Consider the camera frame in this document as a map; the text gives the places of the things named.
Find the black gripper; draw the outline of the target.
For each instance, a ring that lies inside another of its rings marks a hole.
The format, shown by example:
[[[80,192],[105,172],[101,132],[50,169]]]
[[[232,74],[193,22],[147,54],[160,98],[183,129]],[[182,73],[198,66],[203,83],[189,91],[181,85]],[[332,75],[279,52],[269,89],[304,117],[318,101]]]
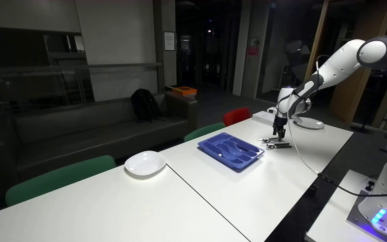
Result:
[[[273,134],[280,140],[285,137],[285,125],[288,124],[287,118],[276,117],[273,122]]]

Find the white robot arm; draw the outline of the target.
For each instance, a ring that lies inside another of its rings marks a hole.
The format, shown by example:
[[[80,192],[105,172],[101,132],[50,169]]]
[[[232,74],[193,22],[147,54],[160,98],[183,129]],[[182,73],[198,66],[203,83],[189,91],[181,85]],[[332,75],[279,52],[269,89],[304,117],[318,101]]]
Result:
[[[281,94],[281,90],[273,109],[273,134],[283,140],[288,121],[306,110],[306,102],[315,93],[342,83],[359,69],[387,71],[387,35],[379,35],[369,40],[349,40],[304,83],[291,87],[289,93],[285,94]]]

